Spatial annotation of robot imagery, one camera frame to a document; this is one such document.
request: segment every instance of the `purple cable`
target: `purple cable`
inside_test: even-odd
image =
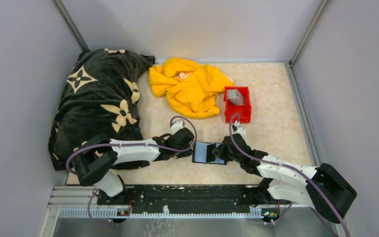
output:
[[[111,143],[103,143],[103,144],[97,144],[97,145],[92,145],[92,146],[88,146],[88,147],[84,147],[84,148],[81,148],[75,152],[73,152],[73,154],[68,158],[68,160],[66,161],[66,169],[72,173],[72,174],[76,174],[76,172],[74,172],[71,168],[70,168],[70,163],[72,162],[72,159],[79,153],[82,153],[84,151],[88,151],[88,150],[91,150],[91,149],[94,149],[94,148],[99,148],[99,147],[132,147],[132,146],[151,146],[151,147],[158,147],[158,148],[162,148],[162,149],[165,149],[165,150],[169,150],[169,151],[173,151],[173,152],[186,152],[188,151],[189,149],[191,149],[195,142],[197,141],[197,131],[195,130],[195,126],[194,124],[192,124],[191,121],[189,121],[186,117],[183,117],[183,116],[173,116],[171,118],[171,120],[169,121],[169,124],[172,125],[173,123],[173,120],[176,119],[176,118],[180,118],[180,119],[184,119],[185,121],[187,121],[192,129],[194,130],[194,140],[193,142],[191,143],[191,145],[185,149],[182,149],[182,150],[179,150],[179,149],[173,149],[173,148],[170,148],[170,147],[166,147],[166,146],[161,146],[161,145],[157,145],[157,144],[146,144],[146,143],[129,143],[129,144],[111,144]]]
[[[89,218],[91,219],[91,221],[95,222],[96,224],[98,225],[101,225],[101,226],[109,226],[111,225],[112,223],[111,222],[107,222],[107,223],[102,223],[102,222],[98,222],[96,221],[92,216],[91,216],[91,203],[92,203],[92,200],[94,199],[94,197],[96,196],[97,192],[99,191],[99,189],[96,189],[95,191],[92,191],[92,196],[91,196],[91,199],[89,199],[89,202],[88,202],[88,216]]]
[[[345,234],[346,234],[346,237],[351,237],[351,234],[349,233],[349,230],[348,230],[348,227],[346,226],[346,223],[345,221],[343,221],[341,215],[339,215],[338,211],[336,210],[336,208],[333,206],[333,204],[331,203],[331,201],[329,201],[328,197],[322,192],[322,190],[319,188],[319,186],[317,186],[315,184],[315,182],[313,182],[313,180],[311,180],[309,177],[307,177],[307,175],[305,175],[301,170],[291,166],[291,165],[287,165],[287,164],[280,164],[280,163],[276,163],[276,162],[272,162],[272,161],[268,161],[268,160],[262,160],[262,159],[259,159],[259,158],[256,158],[256,157],[253,157],[251,155],[249,155],[248,153],[244,152],[237,144],[236,144],[236,141],[234,140],[233,138],[233,134],[232,134],[232,123],[233,123],[233,120],[234,120],[234,117],[237,117],[237,122],[240,122],[240,114],[236,113],[236,114],[233,114],[231,116],[231,119],[230,119],[230,123],[229,123],[229,133],[230,133],[230,139],[231,141],[233,142],[234,146],[242,153],[244,154],[244,156],[250,158],[250,159],[253,159],[253,160],[256,160],[258,162],[261,162],[261,163],[265,163],[265,164],[272,164],[272,165],[276,165],[276,166],[282,166],[282,167],[285,167],[285,168],[289,168],[290,170],[293,170],[295,172],[297,172],[299,175],[301,175],[303,178],[305,178],[315,189],[316,191],[320,194],[320,196],[323,198],[323,200],[327,203],[327,205],[330,207],[330,209],[333,211],[333,213],[335,214],[335,216],[337,217],[337,219],[339,220],[339,222],[341,223],[342,227],[343,227],[343,230],[345,231]]]
[[[332,233],[332,234],[333,234],[334,236],[336,236],[336,237],[339,237],[338,234],[336,234],[336,233],[333,231],[332,227],[330,227],[329,224],[326,223],[325,220],[323,220],[323,218],[320,216],[319,213],[317,213],[317,211],[316,211],[315,209],[310,208],[310,210],[316,215],[316,217],[319,219],[319,221],[322,222],[322,224],[323,224],[323,225],[324,225],[324,226],[330,231],[330,233]]]

